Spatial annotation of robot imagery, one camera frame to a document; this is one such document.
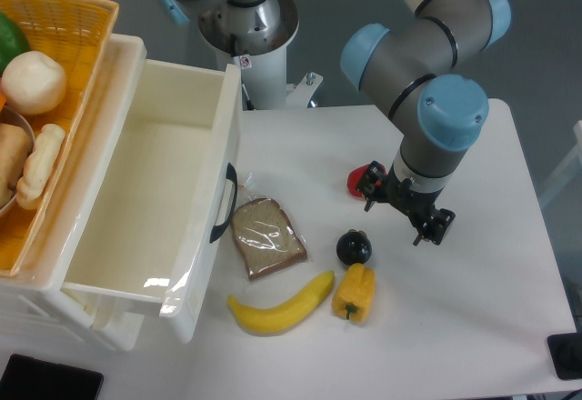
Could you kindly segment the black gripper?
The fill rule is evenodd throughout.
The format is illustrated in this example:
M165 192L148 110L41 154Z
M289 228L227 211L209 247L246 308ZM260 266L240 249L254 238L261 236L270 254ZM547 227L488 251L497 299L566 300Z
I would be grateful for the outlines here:
M387 197L389 204L406 215L417 230L414 246L421 241L440 245L456 218L453 211L435 207L440 191L414 191L407 179L400 181L395 173L386 176L386 169L378 161L372 161L360 168L356 190L365 199L366 212L376 203L385 203Z

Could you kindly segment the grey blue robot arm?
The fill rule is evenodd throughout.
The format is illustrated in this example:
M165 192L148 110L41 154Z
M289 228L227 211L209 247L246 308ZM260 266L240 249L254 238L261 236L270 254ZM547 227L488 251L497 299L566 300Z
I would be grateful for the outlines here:
M507 0L404 0L416 22L402 34L366 25L346 43L340 66L403 136L393 164L368 166L356 188L369 204L405 215L419 240L440 244L454 214L436 200L488 115L487 95L455 66L484 51L511 23ZM287 103L286 49L299 17L293 0L161 0L179 24L196 21L219 65L243 74L248 109Z

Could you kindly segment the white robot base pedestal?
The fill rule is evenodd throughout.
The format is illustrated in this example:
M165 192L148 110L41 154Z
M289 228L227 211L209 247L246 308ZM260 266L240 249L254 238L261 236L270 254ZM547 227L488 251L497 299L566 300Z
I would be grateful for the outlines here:
M214 50L218 68L233 64L240 69L245 110L316 105L322 75L308 72L296 84L287 82L287 48L299 28L293 0L265 0L246 7L226 3L200 15L198 28Z

